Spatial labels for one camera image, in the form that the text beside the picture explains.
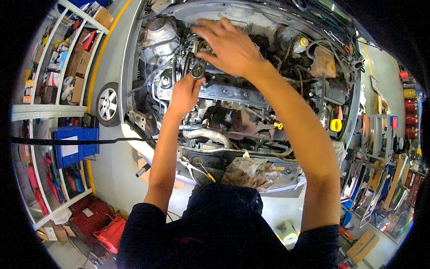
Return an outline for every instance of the pliers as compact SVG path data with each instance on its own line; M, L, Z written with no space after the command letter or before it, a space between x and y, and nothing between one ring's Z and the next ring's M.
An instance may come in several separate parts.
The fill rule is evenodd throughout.
M203 175L205 175L205 176L207 176L208 178L210 178L213 182L215 182L215 179L214 179L212 176L209 176L208 174L206 174L206 173L205 173L205 172L203 172L202 170L195 168L195 167L190 163L190 161L189 161L186 157L182 156L182 157L179 159L179 161L181 162L181 164L182 164L183 166L185 166L186 168L188 168L188 172L190 173L191 178L192 178L195 182L197 182L197 184L201 185L201 184L200 184L200 182L194 178L194 175L193 175L193 169L194 169L194 170L196 170L196 171L199 171L199 172L200 172L200 173L202 173Z

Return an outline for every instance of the coolant reservoir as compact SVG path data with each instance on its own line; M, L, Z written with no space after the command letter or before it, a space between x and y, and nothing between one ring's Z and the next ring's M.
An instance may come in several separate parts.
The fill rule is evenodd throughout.
M314 77L326 78L336 77L335 57L331 51L322 46L317 46L314 52L313 63L310 66L310 73Z

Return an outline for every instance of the hand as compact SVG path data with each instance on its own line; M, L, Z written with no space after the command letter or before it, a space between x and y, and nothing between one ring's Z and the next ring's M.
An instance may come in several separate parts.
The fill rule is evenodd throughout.
M206 79L194 80L188 73L173 86L172 99L167 112L183 118L196 106L200 87Z
M251 39L229 19L222 18L218 22L198 19L197 23L202 26L193 27L192 31L208 41L216 56L204 52L196 56L218 69L248 79L252 69L264 61Z

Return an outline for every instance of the black strap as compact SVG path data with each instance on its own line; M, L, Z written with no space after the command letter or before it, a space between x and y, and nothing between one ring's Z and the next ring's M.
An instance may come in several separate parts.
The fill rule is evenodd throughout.
M11 137L11 143L13 144L23 144L23 145L41 145L41 146L66 146L66 145L100 145L100 144L114 144L119 141L140 141L149 142L156 141L144 140L142 138L126 138L120 137L113 140L51 140L51 139L35 139L35 138L21 138L21 137Z

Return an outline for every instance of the car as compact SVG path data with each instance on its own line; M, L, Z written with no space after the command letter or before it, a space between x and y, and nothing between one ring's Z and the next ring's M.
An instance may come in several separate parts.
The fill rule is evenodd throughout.
M179 127L176 179L196 184L181 157L220 180L233 159L247 151L250 157L273 163L282 175L259 191L296 188L304 175L276 111L246 79L197 58L197 52L212 49L190 28L198 18L230 19L345 149L355 129L364 60L358 51L356 21L340 10L333 12L334 5L326 2L199 0L165 7L141 1L128 32L120 81L100 90L100 123L121 125L125 137L145 139L129 143L151 164L173 84L187 73L204 75L197 105ZM330 130L330 120L338 118L341 129ZM208 180L200 173L194 176Z

